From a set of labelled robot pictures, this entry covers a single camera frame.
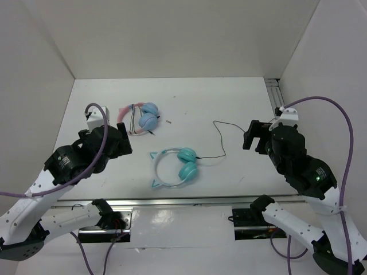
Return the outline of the teal cat ear headphones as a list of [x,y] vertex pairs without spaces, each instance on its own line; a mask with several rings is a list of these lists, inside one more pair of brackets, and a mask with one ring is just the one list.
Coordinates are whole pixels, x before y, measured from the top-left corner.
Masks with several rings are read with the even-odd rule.
[[[176,165],[170,165],[168,168],[175,168],[176,177],[173,174],[163,176],[163,172],[168,172],[168,168],[163,169],[163,164],[168,164],[169,160],[176,157]],[[197,164],[198,156],[196,152],[187,147],[173,147],[160,151],[149,152],[152,161],[152,180],[151,188],[177,188],[193,181],[198,175],[199,169]]]

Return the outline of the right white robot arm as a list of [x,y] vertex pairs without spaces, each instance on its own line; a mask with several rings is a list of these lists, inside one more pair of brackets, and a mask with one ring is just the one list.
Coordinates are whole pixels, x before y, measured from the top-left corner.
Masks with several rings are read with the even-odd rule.
[[311,206],[322,228],[290,214],[268,195],[250,205],[252,222],[268,222],[304,245],[316,264],[327,274],[363,274],[366,240],[339,202],[341,194],[331,168],[307,154],[305,138],[296,126],[252,120],[244,133],[243,149],[250,149],[259,138],[255,151],[268,155],[276,171]]

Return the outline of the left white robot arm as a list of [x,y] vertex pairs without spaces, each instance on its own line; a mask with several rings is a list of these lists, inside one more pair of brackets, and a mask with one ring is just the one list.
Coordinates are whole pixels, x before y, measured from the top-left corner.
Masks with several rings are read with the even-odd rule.
[[85,178],[99,174],[109,160],[132,153],[124,123],[107,128],[107,140],[96,164],[88,170],[103,140],[104,127],[81,130],[79,139],[59,147],[47,159],[37,180],[11,209],[1,216],[1,259],[24,261],[37,254],[49,241],[83,227],[113,229],[124,226],[121,214],[105,199],[77,207],[64,214],[46,216],[58,199],[74,185],[66,183],[86,171]]

